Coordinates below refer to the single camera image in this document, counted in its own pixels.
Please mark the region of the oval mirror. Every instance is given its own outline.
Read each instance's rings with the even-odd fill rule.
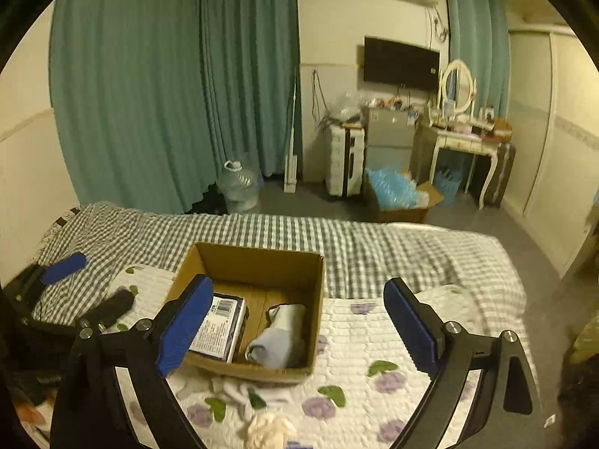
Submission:
[[[472,102],[474,83],[468,66],[460,59],[451,61],[441,80],[443,99],[455,101],[455,112],[464,113]]]

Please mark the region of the suitcase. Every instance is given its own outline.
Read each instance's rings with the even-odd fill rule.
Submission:
[[[499,207],[505,188],[507,187],[507,181],[510,179],[511,166],[514,163],[514,157],[516,156],[516,147],[511,143],[502,143],[497,149],[497,167],[495,174],[490,180],[489,187],[487,187],[486,194],[484,195],[484,203],[490,206]],[[470,193],[478,202],[480,193],[483,190],[484,181],[486,180],[487,174],[490,169],[490,157],[479,156],[476,161],[474,173],[472,174],[472,180],[470,182]]]
[[[329,195],[358,195],[362,189],[364,130],[330,125],[325,136],[329,161],[325,183]]]

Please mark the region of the blue plastic bag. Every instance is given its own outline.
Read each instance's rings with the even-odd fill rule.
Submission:
[[[399,166],[387,166],[378,171],[366,169],[368,181],[382,210],[410,210],[418,207],[416,183],[399,174],[398,169]]]

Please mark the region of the metal screw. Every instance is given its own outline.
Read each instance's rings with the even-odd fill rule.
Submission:
[[[151,319],[140,319],[136,323],[136,329],[138,331],[147,331],[151,327],[152,327]]]
[[[84,327],[79,331],[79,337],[82,339],[89,339],[94,334],[94,330],[91,327]]]
[[[503,337],[505,337],[509,342],[516,342],[518,340],[518,336],[514,331],[505,331],[503,333]]]
[[[445,329],[447,329],[448,332],[457,334],[462,331],[462,326],[456,321],[449,321],[448,323],[445,323]]]

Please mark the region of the vanity table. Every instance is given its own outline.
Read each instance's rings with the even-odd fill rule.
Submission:
[[[417,180],[420,180],[425,150],[432,148],[431,171],[429,173],[429,180],[432,184],[435,178],[435,169],[437,168],[437,157],[441,148],[472,154],[474,157],[465,187],[465,191],[468,192],[476,165],[476,157],[479,155],[489,156],[489,173],[486,180],[484,180],[478,199],[478,208],[481,210],[484,207],[484,195],[497,167],[499,143],[484,141],[474,133],[456,133],[445,128],[448,125],[453,127],[454,124],[462,124],[462,128],[469,125],[471,129],[472,125],[475,125],[486,130],[492,129],[492,125],[474,119],[476,96],[476,79],[472,79],[468,66],[460,59],[451,61],[439,80],[436,109],[428,108],[428,122],[422,123],[420,126],[416,169]]]
[[[479,136],[475,134],[464,134],[455,133],[453,131],[442,130],[441,128],[429,127],[427,125],[421,126],[420,138],[418,144],[418,159],[417,159],[417,177],[420,177],[420,171],[423,168],[423,161],[425,156],[426,148],[432,146],[432,160],[431,160],[431,171],[429,174],[429,180],[432,184],[435,177],[435,169],[437,168],[437,157],[441,148],[447,148],[450,150],[456,150],[458,152],[466,152],[474,155],[470,170],[468,173],[468,180],[466,181],[465,192],[468,192],[470,181],[472,180],[472,173],[474,172],[474,166],[476,165],[476,156],[484,155],[490,157],[490,168],[487,174],[486,180],[483,184],[483,189],[478,199],[478,208],[481,210],[484,207],[484,194],[486,193],[487,187],[489,187],[490,180],[495,174],[497,167],[497,149],[499,143],[485,142]]]

